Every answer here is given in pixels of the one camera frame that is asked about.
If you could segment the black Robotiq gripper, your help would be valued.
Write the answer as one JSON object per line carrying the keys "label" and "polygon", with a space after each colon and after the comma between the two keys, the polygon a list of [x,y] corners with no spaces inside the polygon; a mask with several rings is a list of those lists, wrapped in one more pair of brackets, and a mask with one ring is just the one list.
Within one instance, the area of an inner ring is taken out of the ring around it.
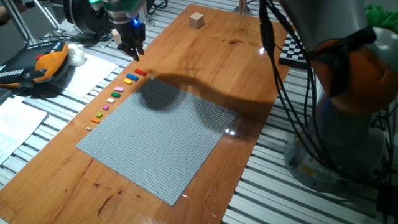
{"label": "black Robotiq gripper", "polygon": [[117,32],[121,36],[121,42],[118,50],[139,61],[139,55],[144,55],[144,41],[146,39],[146,25],[133,19],[127,23],[116,24]]}

